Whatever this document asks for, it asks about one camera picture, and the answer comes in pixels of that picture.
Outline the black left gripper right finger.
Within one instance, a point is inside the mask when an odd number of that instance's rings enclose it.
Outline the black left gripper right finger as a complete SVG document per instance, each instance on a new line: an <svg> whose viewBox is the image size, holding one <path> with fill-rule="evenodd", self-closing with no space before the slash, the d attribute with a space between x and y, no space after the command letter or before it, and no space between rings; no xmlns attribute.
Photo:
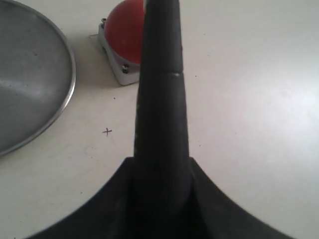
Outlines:
<svg viewBox="0 0 319 239"><path fill-rule="evenodd" d="M205 174L194 158L192 195L200 226L207 239L289 239L290 236L254 217L227 197Z"/></svg>

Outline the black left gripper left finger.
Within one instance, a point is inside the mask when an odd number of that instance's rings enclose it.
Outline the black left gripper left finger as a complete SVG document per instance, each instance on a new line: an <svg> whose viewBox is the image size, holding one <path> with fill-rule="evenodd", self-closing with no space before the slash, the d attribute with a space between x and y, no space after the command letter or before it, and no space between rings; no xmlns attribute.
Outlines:
<svg viewBox="0 0 319 239"><path fill-rule="evenodd" d="M88 202L30 239L114 238L123 224L133 158L126 158L111 179Z"/></svg>

